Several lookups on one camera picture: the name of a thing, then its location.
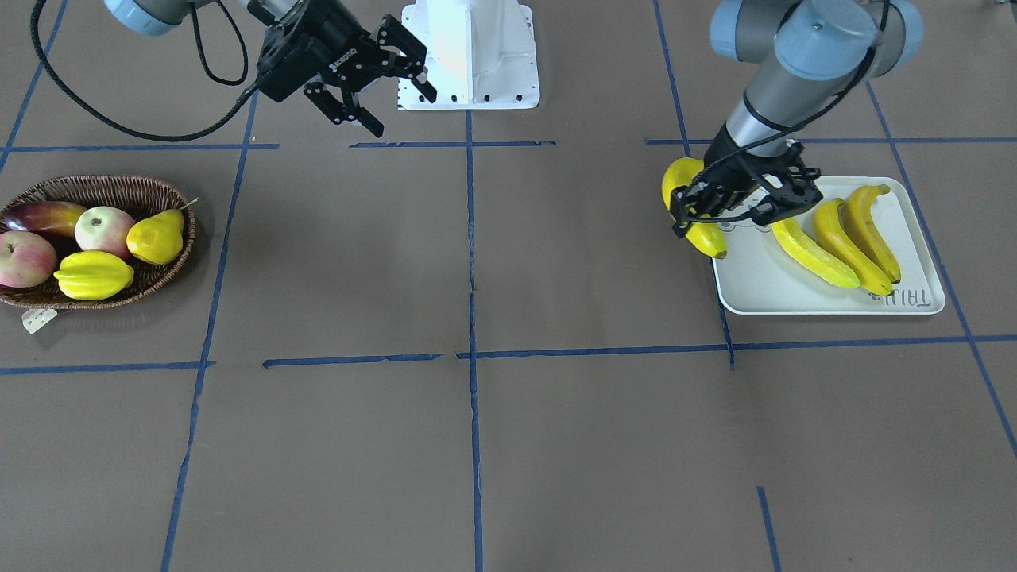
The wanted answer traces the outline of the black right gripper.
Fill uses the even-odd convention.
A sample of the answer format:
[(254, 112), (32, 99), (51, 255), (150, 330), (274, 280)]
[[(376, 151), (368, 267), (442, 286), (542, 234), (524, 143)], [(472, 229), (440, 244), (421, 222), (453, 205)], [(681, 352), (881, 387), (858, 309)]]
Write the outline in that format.
[[(341, 1), (296, 1), (266, 30), (257, 61), (257, 89), (270, 100), (282, 102), (303, 88), (305, 97), (335, 126), (355, 123), (381, 138), (384, 123), (362, 107), (354, 93), (381, 77), (382, 52), (388, 77), (409, 79), (425, 102), (435, 102), (437, 90), (427, 80), (427, 47), (399, 18), (386, 14), (373, 39), (379, 48)], [(324, 82), (312, 81), (319, 75), (326, 77)], [(342, 91), (337, 99), (326, 83), (344, 83), (354, 93)]]

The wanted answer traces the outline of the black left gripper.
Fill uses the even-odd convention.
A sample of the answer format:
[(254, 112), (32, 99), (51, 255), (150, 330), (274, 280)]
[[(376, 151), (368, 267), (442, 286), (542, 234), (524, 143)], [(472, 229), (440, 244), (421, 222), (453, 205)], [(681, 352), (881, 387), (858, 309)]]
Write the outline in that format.
[(669, 185), (669, 214), (677, 238), (687, 239), (698, 226), (740, 221), (739, 214), (729, 212), (760, 186), (763, 198), (747, 208), (749, 220), (758, 226), (798, 217), (824, 199), (816, 185), (820, 171), (802, 162), (802, 144), (779, 141), (776, 156), (759, 156), (749, 149), (729, 158), (738, 146), (722, 126), (704, 156), (702, 184)]

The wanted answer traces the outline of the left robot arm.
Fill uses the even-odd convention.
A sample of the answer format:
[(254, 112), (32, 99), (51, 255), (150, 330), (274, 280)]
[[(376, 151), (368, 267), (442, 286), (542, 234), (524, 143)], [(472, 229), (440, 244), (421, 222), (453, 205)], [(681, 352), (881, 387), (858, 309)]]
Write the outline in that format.
[(741, 214), (759, 226), (806, 213), (823, 199), (818, 170), (793, 137), (853, 90), (901, 68), (925, 39), (911, 1), (723, 1), (710, 25), (714, 51), (758, 65), (687, 184), (665, 192), (673, 231)]

